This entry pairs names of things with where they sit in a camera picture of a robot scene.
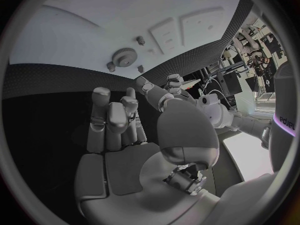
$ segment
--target purple light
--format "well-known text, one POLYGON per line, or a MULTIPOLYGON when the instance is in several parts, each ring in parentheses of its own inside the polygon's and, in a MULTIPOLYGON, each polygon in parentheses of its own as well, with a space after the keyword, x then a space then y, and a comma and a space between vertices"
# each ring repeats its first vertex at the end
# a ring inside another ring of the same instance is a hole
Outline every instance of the purple light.
POLYGON ((286 131, 287 133, 291 134, 293 137, 296 137, 296 133, 294 131, 289 130, 286 126, 284 126, 276 117, 275 113, 273 115, 273 121, 279 126, 281 127, 284 131, 286 131))

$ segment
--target gear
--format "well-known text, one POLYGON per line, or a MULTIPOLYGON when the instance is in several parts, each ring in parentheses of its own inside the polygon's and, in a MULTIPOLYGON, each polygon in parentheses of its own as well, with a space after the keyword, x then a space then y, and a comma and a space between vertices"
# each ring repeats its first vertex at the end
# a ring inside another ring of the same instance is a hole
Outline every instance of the gear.
POLYGON ((112 63, 117 67, 129 67, 138 58, 137 52, 129 47, 122 48, 112 55, 112 63))

